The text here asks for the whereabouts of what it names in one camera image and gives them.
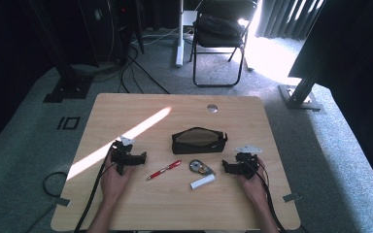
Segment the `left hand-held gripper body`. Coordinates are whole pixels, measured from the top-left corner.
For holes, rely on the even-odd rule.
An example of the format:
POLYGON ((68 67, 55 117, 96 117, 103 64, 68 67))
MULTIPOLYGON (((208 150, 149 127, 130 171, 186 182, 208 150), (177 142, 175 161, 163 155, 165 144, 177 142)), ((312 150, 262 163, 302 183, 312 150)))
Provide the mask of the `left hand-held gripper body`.
POLYGON ((111 161, 117 164, 117 172, 122 176, 125 166, 132 166, 131 150, 133 140, 119 138, 112 143, 111 161))

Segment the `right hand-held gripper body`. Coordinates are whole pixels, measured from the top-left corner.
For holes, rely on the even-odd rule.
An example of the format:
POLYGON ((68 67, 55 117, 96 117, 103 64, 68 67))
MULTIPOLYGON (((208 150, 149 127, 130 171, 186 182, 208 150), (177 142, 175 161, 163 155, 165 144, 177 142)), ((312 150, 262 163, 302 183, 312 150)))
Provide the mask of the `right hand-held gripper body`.
POLYGON ((261 149, 252 145, 244 145, 237 148, 236 151, 235 160, 238 166, 238 174, 249 180, 257 173, 259 168, 257 155, 261 152, 261 149))

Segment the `red pen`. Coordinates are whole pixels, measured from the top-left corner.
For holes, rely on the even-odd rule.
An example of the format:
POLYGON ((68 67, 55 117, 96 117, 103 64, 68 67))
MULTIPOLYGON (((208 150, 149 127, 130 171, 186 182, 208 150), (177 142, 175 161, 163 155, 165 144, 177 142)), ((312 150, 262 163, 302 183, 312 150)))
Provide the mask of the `red pen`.
POLYGON ((158 176, 160 176, 161 174, 165 173, 166 171, 168 170, 172 170, 178 166, 180 166, 180 164, 182 163, 182 160, 177 160, 169 165, 167 165, 166 167, 154 172, 153 174, 149 175, 148 177, 146 177, 146 181, 150 181, 158 176))

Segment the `white glue stick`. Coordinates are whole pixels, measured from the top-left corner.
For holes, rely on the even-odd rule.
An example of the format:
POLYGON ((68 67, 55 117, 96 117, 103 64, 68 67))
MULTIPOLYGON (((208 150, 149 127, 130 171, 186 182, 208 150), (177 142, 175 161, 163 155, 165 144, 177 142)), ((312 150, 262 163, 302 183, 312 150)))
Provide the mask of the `white glue stick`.
POLYGON ((192 182, 190 184, 190 188, 191 189, 196 189, 196 188, 198 188, 198 187, 200 187, 202 185, 205 185, 205 184, 213 182, 215 179, 216 179, 216 177, 213 174, 208 175, 208 176, 206 176, 206 177, 204 177, 202 179, 199 179, 199 180, 197 180, 195 182, 192 182))

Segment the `black mesh pencil case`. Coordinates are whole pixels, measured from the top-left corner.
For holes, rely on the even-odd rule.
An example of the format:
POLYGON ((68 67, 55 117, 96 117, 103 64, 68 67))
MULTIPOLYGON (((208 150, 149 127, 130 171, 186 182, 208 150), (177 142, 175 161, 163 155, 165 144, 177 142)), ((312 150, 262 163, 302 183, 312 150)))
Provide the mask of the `black mesh pencil case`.
POLYGON ((172 152, 174 154, 222 152, 227 141, 226 133, 192 127, 172 135, 172 152))

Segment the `person's right hand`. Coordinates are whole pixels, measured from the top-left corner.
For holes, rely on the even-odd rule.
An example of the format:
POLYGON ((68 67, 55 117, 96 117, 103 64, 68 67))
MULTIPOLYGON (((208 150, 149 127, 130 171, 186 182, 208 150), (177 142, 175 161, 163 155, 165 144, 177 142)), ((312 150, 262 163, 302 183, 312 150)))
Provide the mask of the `person's right hand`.
POLYGON ((237 179, 254 205, 258 206, 267 202, 267 194, 264 189, 265 177, 261 170, 258 170, 249 180, 244 176, 238 176, 237 179))

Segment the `person's left hand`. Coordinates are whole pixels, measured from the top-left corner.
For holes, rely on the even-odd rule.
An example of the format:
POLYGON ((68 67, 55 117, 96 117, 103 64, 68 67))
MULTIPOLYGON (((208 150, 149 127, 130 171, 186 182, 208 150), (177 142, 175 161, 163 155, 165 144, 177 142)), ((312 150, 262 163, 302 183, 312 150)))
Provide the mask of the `person's left hand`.
POLYGON ((117 203, 135 170, 134 167, 130 166, 120 175, 116 167, 117 165, 111 161, 111 157, 108 155, 101 177, 101 189, 103 202, 109 205, 117 203))

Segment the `grey floor tape piece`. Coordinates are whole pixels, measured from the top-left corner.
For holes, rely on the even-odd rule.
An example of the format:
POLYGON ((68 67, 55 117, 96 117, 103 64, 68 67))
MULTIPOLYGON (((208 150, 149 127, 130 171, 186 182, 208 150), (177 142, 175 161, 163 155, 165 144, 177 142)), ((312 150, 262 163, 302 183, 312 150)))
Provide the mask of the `grey floor tape piece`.
POLYGON ((299 193, 290 193, 288 195, 285 195, 283 197, 283 200, 287 203, 287 202, 290 202, 290 201, 300 200, 301 198, 302 198, 302 196, 299 193))

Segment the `black floor tape marks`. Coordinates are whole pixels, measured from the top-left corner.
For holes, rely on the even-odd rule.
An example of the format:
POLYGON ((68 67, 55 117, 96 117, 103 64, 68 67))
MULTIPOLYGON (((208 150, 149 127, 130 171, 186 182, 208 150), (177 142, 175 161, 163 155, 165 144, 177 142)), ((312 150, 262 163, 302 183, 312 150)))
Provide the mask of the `black floor tape marks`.
POLYGON ((63 116, 57 124, 57 130, 75 130, 78 128, 81 118, 79 116, 63 116))

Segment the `black stand with square base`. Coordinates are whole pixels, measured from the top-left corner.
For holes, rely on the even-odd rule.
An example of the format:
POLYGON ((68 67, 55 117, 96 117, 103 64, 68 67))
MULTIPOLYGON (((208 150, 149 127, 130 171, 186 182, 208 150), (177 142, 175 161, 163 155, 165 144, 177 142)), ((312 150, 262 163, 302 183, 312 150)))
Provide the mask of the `black stand with square base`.
POLYGON ((26 0, 31 22, 58 72, 59 80, 44 98, 45 103, 61 103, 64 99, 86 99, 93 77, 79 75, 71 66, 42 0, 26 0))

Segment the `black stand with grey base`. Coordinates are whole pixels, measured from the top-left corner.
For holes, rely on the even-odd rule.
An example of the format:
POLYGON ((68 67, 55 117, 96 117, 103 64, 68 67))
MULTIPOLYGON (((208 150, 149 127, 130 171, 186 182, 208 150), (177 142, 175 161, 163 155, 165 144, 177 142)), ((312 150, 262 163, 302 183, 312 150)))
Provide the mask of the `black stand with grey base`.
POLYGON ((288 109, 311 110, 319 112, 322 106, 317 102, 312 88, 319 78, 322 68, 314 68, 309 78, 302 79, 298 85, 280 84, 279 90, 288 109))

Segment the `white desk leg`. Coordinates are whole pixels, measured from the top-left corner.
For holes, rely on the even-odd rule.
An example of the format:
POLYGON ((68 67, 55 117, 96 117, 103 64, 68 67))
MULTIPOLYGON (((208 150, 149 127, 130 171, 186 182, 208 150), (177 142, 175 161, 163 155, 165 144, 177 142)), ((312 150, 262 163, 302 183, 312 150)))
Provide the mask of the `white desk leg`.
POLYGON ((179 0, 178 44, 175 65, 181 68, 184 65, 184 0, 179 0))

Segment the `black folding chair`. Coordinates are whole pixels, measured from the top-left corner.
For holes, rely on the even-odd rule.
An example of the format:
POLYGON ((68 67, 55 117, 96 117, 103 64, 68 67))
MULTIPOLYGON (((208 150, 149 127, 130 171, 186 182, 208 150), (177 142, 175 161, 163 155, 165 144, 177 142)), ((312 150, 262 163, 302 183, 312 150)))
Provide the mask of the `black folding chair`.
POLYGON ((222 18, 234 22, 245 27, 241 37, 236 38, 215 38, 201 36, 197 29, 193 27, 192 49, 189 60, 192 65, 192 81, 198 87, 232 87, 241 80, 242 68, 245 57, 245 49, 248 41, 248 33, 256 13, 258 0, 202 0, 197 7, 197 15, 195 21, 201 15, 210 15, 217 18, 222 18), (199 52, 198 47, 205 49, 232 49, 227 52, 229 54, 228 62, 230 62, 237 50, 241 53, 237 79, 232 83, 199 83, 197 79, 197 56, 203 54, 221 54, 221 51, 203 51, 199 52))

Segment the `black bag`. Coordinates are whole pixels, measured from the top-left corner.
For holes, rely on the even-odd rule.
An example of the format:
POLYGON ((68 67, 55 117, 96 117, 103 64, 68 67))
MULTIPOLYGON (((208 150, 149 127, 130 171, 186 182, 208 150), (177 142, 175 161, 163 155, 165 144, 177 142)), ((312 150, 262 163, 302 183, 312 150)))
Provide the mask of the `black bag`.
POLYGON ((245 27, 238 22, 201 15, 194 23, 198 34, 201 36, 215 38, 236 38, 241 37, 245 27))

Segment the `grey curtain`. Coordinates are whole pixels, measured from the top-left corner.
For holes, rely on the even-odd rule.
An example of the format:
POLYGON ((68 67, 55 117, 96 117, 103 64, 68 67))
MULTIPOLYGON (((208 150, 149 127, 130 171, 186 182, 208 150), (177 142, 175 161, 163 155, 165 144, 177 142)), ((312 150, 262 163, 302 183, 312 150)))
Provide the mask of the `grey curtain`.
POLYGON ((261 0, 256 37, 305 40, 325 1, 261 0))

